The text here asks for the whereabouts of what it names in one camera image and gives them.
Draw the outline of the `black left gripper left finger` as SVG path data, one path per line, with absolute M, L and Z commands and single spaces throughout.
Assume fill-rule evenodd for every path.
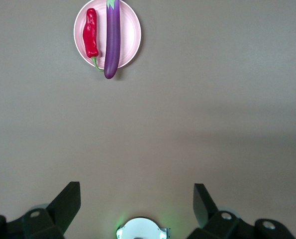
M 0 239 L 63 239 L 81 207 L 79 182 L 70 182 L 48 205 L 38 205 L 7 222 L 0 215 Z

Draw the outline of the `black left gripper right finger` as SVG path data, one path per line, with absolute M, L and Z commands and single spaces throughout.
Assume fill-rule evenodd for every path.
M 254 225 L 219 210 L 204 184 L 194 184 L 193 210 L 198 222 L 189 239 L 295 239 L 282 223 L 258 219 Z

